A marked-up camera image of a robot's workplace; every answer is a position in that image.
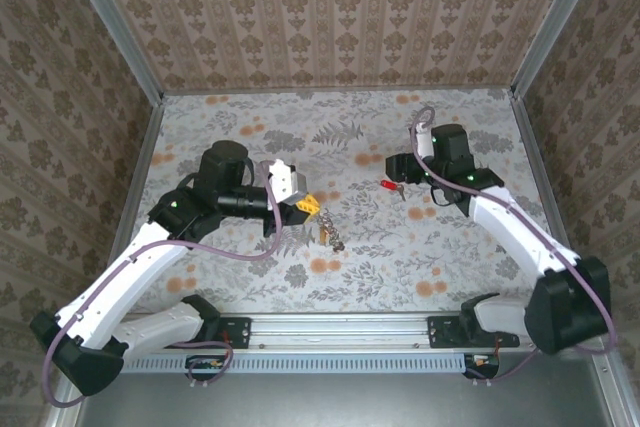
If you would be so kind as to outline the floral patterned table cover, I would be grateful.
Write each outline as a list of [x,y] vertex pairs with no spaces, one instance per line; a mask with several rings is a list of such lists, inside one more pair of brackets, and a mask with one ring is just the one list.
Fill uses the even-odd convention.
[[133,306],[171,307],[190,294],[225,313],[454,310],[475,296],[527,299],[528,275],[503,244],[425,185],[382,186],[386,159],[411,149],[409,128],[431,105],[458,123],[476,163],[494,170],[520,206],[547,221],[512,99],[504,89],[335,91],[170,97],[157,129],[137,219],[195,172],[215,141],[243,144],[254,161],[279,158],[307,179],[344,243],[335,252],[317,221],[287,227],[279,245],[258,221],[225,220],[169,267]]

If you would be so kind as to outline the black power connector socket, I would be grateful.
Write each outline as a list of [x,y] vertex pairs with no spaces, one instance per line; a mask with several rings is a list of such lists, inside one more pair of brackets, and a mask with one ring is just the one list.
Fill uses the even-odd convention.
[[211,383],[228,370],[230,361],[229,354],[189,356],[185,361],[186,376],[195,383]]
[[500,368],[499,356],[496,354],[465,354],[463,375],[466,378],[493,379]]

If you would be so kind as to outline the aluminium frame side rail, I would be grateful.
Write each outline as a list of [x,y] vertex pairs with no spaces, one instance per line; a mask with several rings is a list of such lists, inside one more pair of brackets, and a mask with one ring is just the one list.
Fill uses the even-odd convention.
[[543,156],[538,146],[524,101],[517,97],[510,89],[507,90],[510,103],[518,125],[524,149],[529,159],[530,167],[539,192],[551,234],[563,245],[570,247],[570,241],[554,197]]
[[134,233],[137,213],[141,203],[144,185],[151,165],[156,141],[160,133],[163,115],[164,105],[162,103],[158,104],[151,111],[149,123],[143,138],[139,157],[136,162],[106,267],[109,267],[109,265],[125,250]]

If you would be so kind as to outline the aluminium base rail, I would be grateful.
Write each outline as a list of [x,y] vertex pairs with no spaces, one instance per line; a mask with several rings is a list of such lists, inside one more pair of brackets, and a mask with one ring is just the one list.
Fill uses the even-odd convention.
[[463,348],[434,349],[429,345],[427,318],[458,316],[449,312],[352,314],[226,314],[250,317],[248,349],[282,351],[347,350],[491,350],[518,349],[523,341],[506,333],[467,337]]

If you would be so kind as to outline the aluminium frame post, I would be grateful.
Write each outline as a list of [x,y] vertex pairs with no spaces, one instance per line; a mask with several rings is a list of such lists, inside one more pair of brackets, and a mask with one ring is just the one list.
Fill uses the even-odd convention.
[[579,0],[553,0],[511,83],[515,98],[531,87]]
[[163,88],[115,0],[89,0],[153,108],[161,105]]

